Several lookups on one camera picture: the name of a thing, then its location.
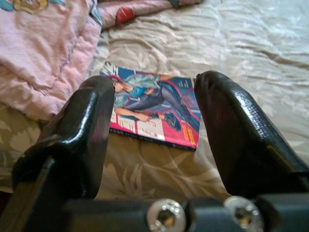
beige floral bedspread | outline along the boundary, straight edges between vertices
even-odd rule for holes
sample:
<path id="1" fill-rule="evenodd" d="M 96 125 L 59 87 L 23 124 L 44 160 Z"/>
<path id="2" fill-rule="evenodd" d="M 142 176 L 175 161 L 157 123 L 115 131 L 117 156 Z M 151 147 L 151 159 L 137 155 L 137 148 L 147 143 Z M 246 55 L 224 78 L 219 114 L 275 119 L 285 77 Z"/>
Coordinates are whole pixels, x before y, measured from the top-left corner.
<path id="1" fill-rule="evenodd" d="M 309 163 L 308 18 L 306 0 L 204 0 L 138 17 L 101 35 L 89 75 L 105 60 L 188 77 L 220 71 L 253 95 Z M 13 162 L 39 132 L 37 123 L 0 106 L 1 185 L 9 186 Z M 204 125 L 195 153 L 110 134 L 98 198 L 192 196 L 227 196 Z"/>

pink blanket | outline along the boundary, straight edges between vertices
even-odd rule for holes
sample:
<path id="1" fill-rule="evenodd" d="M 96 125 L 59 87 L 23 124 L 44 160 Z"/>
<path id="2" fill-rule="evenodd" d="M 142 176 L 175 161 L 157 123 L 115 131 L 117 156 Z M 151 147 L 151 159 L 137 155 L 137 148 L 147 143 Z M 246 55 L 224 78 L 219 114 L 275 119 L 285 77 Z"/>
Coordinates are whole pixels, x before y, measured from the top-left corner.
<path id="1" fill-rule="evenodd" d="M 50 120 L 84 81 L 102 28 L 200 0 L 0 0 L 0 101 Z"/>

comic book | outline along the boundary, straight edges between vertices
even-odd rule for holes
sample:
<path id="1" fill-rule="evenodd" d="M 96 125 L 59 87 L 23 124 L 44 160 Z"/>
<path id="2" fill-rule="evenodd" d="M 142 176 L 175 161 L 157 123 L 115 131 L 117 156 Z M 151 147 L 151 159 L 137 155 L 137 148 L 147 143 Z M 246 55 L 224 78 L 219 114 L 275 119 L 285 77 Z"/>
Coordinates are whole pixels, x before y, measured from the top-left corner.
<path id="1" fill-rule="evenodd" d="M 194 80 L 105 62 L 100 75 L 115 89 L 110 131 L 195 150 L 201 119 Z"/>

comic book spine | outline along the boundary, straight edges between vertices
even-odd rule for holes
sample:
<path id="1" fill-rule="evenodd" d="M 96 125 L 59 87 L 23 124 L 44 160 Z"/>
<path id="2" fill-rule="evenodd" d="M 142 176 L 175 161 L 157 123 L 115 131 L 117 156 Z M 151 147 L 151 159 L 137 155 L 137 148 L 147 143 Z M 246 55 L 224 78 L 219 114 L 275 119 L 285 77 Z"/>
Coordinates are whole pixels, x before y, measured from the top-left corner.
<path id="1" fill-rule="evenodd" d="M 117 133 L 117 134 L 120 134 L 120 135 L 130 136 L 130 137 L 136 138 L 136 139 L 142 139 L 142 140 L 145 140 L 145 141 L 148 141 L 148 142 L 155 142 L 155 143 L 158 143 L 158 144 L 164 144 L 164 145 L 167 145 L 167 146 L 170 146 L 170 147 L 176 147 L 176 148 L 180 148 L 180 149 L 184 149 L 184 150 L 188 150 L 188 151 L 195 151 L 196 150 L 196 148 L 193 148 L 193 147 L 183 146 L 183 145 L 179 145 L 179 144 L 175 144 L 175 143 L 169 143 L 169 142 L 166 142 L 166 141 L 160 141 L 160 140 L 157 140 L 157 139 L 148 138 L 148 137 L 145 137 L 145 136 L 142 136 L 142 135 L 138 135 L 138 134 L 134 134 L 134 133 L 130 133 L 130 132 L 114 129 L 114 128 L 110 128 L 110 132 Z"/>

